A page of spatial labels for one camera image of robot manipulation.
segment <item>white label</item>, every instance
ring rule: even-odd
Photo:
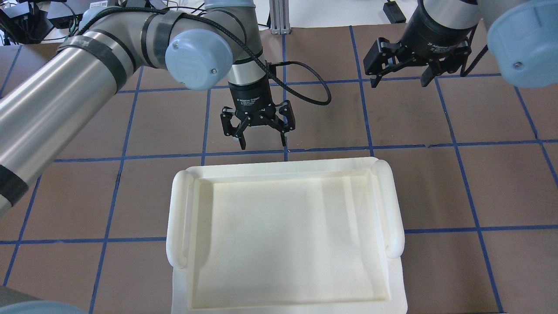
[[[92,2],[89,5],[89,8],[94,8],[94,7],[108,7],[108,0],[104,0],[104,1],[97,1],[97,2]]]

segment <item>white plastic bin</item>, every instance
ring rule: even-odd
[[[404,243],[383,160],[191,167],[172,184],[172,313],[403,314]]]

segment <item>light blue cap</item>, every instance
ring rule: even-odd
[[[117,6],[108,6],[108,7],[92,7],[83,13],[83,17],[79,22],[78,29],[81,30],[85,24],[89,23],[97,14],[101,13],[101,11],[105,11],[106,9],[110,8],[119,8]]]
[[[79,308],[53,301],[27,301],[0,307],[0,314],[85,314]]]
[[[230,46],[212,31],[196,28],[174,37],[165,63],[172,77],[190,89],[209,89],[229,73],[233,65]]]
[[[206,9],[222,8],[222,7],[251,7],[255,8],[254,0],[207,0],[205,1]]]
[[[558,0],[531,0],[502,14],[490,27],[487,42],[509,83],[558,83]]]

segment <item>robotic arm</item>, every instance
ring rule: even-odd
[[[221,113],[223,131],[245,148],[248,126],[295,129],[289,101],[278,106],[269,79],[293,91],[267,64],[253,0],[211,0],[203,17],[149,8],[94,8],[58,54],[0,102],[0,217],[139,66],[167,69],[190,89],[213,87],[228,74],[235,108]],[[286,122],[276,113],[286,117]],[[231,123],[240,119],[238,126]]]
[[[372,87],[382,77],[407,66],[428,66],[421,77],[427,86],[436,76],[455,73],[471,54],[470,40],[481,17],[488,45],[502,76],[518,87],[558,82],[557,0],[419,0],[398,42],[378,38],[364,58]]]

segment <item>white floor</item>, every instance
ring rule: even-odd
[[[269,0],[254,0],[254,2],[258,22],[265,24],[270,12]],[[385,2],[386,0],[289,0],[289,19],[291,27],[389,24],[382,10]],[[203,0],[177,0],[177,3],[180,6],[198,7]],[[411,17],[417,6],[417,0],[397,0],[397,3],[407,19]],[[48,11],[48,7],[48,3],[41,3],[41,9]],[[67,34],[67,30],[55,28],[45,39],[63,37]],[[63,39],[45,42],[57,41],[62,42]]]

